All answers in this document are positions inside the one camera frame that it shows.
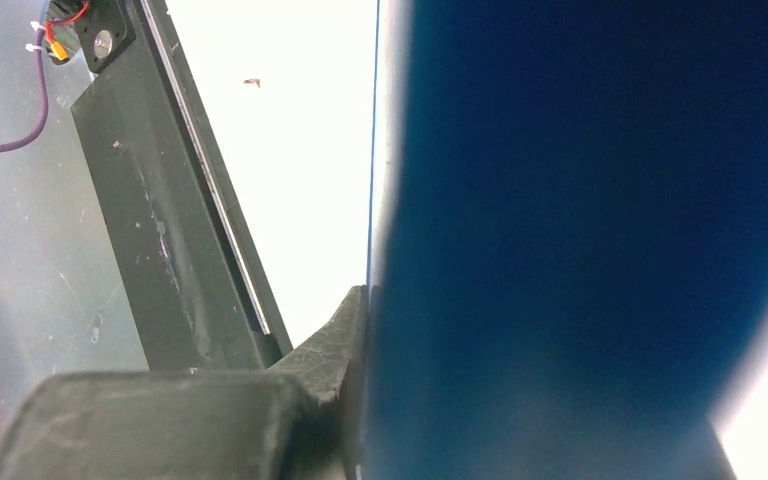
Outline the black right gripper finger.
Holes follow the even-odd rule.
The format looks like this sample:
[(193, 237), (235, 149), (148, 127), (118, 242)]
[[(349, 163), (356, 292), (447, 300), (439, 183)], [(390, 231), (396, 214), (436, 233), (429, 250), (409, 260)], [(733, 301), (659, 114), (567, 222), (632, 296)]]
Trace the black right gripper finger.
[(43, 382), (0, 479), (356, 479), (368, 290), (259, 371), (85, 372)]

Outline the blue framed whiteboard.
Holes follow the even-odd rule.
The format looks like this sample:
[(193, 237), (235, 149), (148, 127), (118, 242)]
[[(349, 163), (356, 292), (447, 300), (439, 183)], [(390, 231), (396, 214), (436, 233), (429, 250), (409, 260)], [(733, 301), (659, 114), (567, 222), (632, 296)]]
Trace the blue framed whiteboard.
[(729, 479), (768, 1), (413, 1), (366, 479)]

